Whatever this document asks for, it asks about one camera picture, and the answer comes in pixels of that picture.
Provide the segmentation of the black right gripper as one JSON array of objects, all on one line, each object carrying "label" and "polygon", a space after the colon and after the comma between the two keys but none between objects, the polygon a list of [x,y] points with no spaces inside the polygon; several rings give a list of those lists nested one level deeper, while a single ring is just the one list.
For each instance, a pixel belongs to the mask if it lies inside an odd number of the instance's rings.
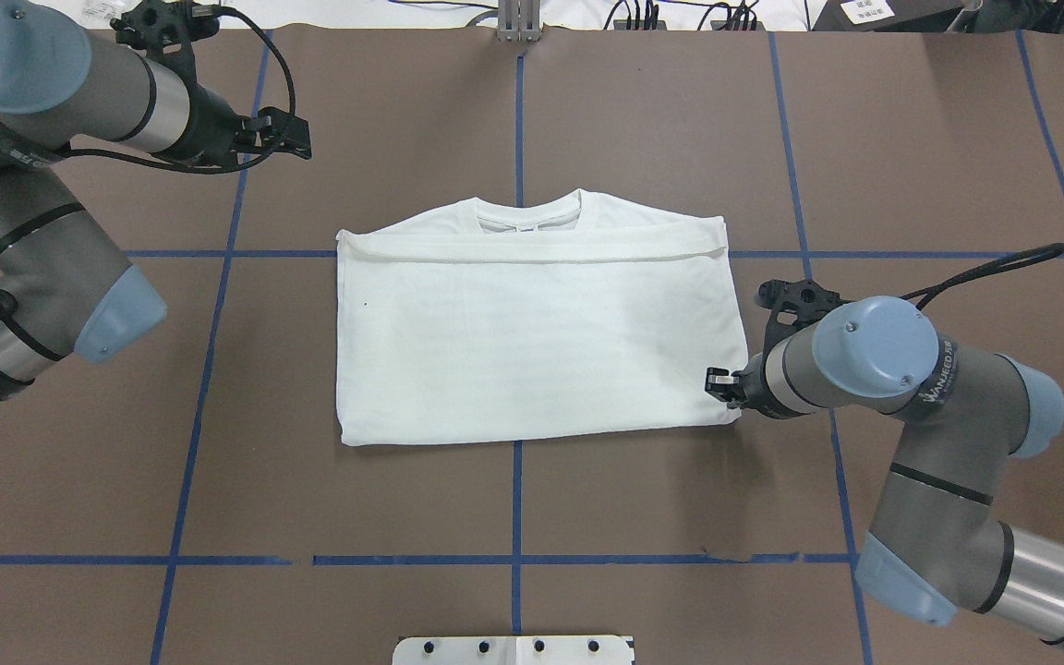
[{"label": "black right gripper", "polygon": [[729,409],[757,411],[769,419],[786,420],[819,411],[796,392],[784,369],[785,344],[797,333],[818,325],[843,306],[839,292],[815,281],[767,281],[757,288],[755,303],[769,311],[763,352],[743,369],[706,368],[704,389]]}]

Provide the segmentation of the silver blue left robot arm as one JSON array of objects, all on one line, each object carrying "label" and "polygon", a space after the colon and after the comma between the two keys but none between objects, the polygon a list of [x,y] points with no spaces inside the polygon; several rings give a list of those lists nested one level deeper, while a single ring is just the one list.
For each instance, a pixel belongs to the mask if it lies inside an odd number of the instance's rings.
[{"label": "silver blue left robot arm", "polygon": [[[277,60],[287,109],[246,116],[203,87],[194,46],[235,18]],[[239,9],[139,1],[111,41],[51,6],[0,1],[0,404],[64,358],[102,363],[166,317],[151,282],[54,171],[102,157],[236,174],[311,157],[290,66]]]}]

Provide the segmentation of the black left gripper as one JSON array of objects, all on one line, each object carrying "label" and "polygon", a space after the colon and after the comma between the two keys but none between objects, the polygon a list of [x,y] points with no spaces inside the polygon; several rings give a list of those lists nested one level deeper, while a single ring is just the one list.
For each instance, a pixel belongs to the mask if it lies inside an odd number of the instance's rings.
[{"label": "black left gripper", "polygon": [[242,116],[200,83],[194,43],[218,35],[223,18],[236,18],[277,50],[261,26],[223,4],[139,1],[114,18],[115,41],[139,52],[151,89],[140,121],[118,144],[165,169],[248,169],[270,154],[311,160],[305,119],[284,109]]}]

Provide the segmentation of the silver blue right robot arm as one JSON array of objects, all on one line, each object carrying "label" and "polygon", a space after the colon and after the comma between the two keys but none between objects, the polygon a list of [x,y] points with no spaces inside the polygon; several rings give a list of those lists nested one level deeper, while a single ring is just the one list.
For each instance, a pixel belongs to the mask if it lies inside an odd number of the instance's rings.
[{"label": "silver blue right robot arm", "polygon": [[764,283],[763,350],[706,369],[728,408],[769,419],[859,405],[901,423],[854,565],[860,589],[920,624],[959,611],[1018,624],[1064,651],[1064,544],[993,517],[1008,462],[1064,426],[1051,376],[942,335],[911,300],[844,300],[814,281]]}]

